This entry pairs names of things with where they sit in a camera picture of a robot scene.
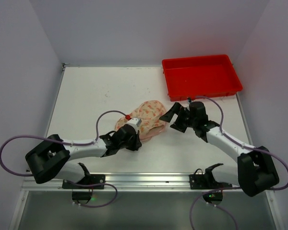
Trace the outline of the floral mesh laundry bag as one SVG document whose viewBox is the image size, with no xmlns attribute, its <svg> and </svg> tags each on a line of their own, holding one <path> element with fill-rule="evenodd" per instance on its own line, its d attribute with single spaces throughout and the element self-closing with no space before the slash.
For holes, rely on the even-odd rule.
<svg viewBox="0 0 288 230">
<path fill-rule="evenodd" d="M 127 114 L 127 117 L 141 119 L 139 137 L 140 141 L 143 143 L 165 130 L 166 122 L 161 121 L 159 118 L 166 112 L 166 108 L 160 101 L 150 100 L 143 102 L 130 114 Z"/>
</svg>

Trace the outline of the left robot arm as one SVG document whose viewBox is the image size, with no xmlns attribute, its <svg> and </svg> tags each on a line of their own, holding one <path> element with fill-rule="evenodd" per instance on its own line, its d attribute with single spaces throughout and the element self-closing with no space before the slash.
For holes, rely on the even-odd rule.
<svg viewBox="0 0 288 230">
<path fill-rule="evenodd" d="M 49 139 L 42 141 L 25 156 L 37 184 L 61 179 L 88 186 L 93 183 L 89 170 L 83 163 L 73 160 L 109 157 L 121 149 L 137 151 L 142 146 L 140 131 L 131 125 L 101 135 L 91 145 L 85 145 L 84 141 L 71 144 L 57 134 L 49 136 Z"/>
</svg>

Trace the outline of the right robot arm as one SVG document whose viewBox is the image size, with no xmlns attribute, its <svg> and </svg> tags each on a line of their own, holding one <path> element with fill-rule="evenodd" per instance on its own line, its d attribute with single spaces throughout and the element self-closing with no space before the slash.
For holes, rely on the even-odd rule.
<svg viewBox="0 0 288 230">
<path fill-rule="evenodd" d="M 226 185 L 237 185 L 243 192 L 253 197 L 279 183 L 272 157 L 265 147 L 255 150 L 231 135 L 224 135 L 220 125 L 209 120 L 202 102 L 192 102 L 188 107 L 180 103 L 174 105 L 160 117 L 161 121 L 169 123 L 173 116 L 177 118 L 170 125 L 172 129 L 184 133 L 188 128 L 206 143 L 222 150 L 231 157 L 237 166 L 225 166 L 217 163 L 205 169 L 201 175 L 193 175 L 193 180 L 203 189 L 217 189 Z"/>
</svg>

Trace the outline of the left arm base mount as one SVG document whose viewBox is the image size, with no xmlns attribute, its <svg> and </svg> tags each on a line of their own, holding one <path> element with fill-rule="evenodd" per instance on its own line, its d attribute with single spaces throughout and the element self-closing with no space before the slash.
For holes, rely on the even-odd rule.
<svg viewBox="0 0 288 230">
<path fill-rule="evenodd" d="M 76 182 L 76 184 L 89 185 L 89 184 L 98 184 L 94 187 L 83 187 L 71 184 L 67 181 L 63 181 L 63 189 L 104 189 L 104 182 L 106 181 L 106 176 L 104 174 L 91 174 L 90 176 L 85 176 L 81 181 Z"/>
</svg>

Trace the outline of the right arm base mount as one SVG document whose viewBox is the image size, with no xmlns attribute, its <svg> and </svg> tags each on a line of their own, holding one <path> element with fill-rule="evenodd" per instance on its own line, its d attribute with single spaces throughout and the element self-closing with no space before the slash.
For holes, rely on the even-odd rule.
<svg viewBox="0 0 288 230">
<path fill-rule="evenodd" d="M 232 184 L 217 182 L 212 175 L 212 170 L 203 172 L 200 169 L 189 175 L 189 184 L 191 190 L 213 190 L 232 187 Z"/>
</svg>

